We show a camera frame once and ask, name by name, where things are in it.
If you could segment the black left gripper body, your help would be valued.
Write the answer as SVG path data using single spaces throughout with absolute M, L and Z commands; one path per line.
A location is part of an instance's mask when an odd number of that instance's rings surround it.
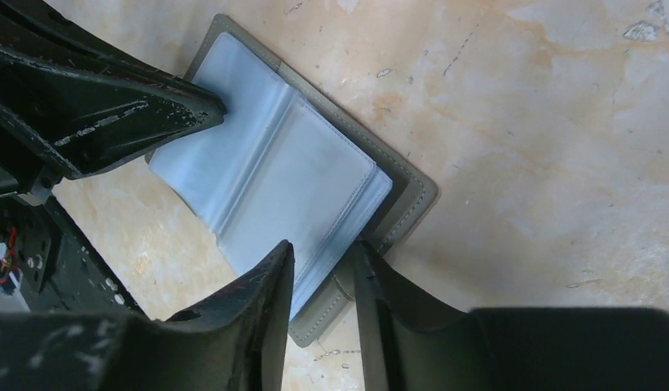
M 45 204 L 62 176 L 0 126 L 0 199 L 31 207 Z

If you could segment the grey card holder wallet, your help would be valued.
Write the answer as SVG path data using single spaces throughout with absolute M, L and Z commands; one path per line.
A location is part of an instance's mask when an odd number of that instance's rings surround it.
M 387 253 L 438 187 L 227 15 L 213 18 L 186 78 L 218 94 L 227 114 L 156 149 L 149 168 L 215 234 L 237 275 L 292 243 L 288 332 L 307 347 L 354 300 L 352 243 Z

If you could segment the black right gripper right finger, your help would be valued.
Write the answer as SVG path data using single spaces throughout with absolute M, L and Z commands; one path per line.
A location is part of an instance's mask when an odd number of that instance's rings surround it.
M 368 390 L 669 390 L 669 313 L 643 307 L 457 310 L 351 249 Z

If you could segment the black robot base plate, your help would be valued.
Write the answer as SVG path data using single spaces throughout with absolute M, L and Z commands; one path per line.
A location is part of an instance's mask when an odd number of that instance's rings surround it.
M 0 244 L 32 311 L 142 311 L 55 197 L 39 206 L 0 199 Z

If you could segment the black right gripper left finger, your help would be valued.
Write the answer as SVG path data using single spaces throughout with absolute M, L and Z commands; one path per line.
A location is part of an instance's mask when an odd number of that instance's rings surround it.
M 0 313 L 0 390 L 278 390 L 294 280 L 279 242 L 164 322 L 134 313 Z

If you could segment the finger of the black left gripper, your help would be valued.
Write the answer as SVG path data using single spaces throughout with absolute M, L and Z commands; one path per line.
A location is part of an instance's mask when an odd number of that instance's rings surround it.
M 59 175 L 115 169 L 219 125 L 215 94 L 89 33 L 43 1 L 0 1 L 0 132 Z

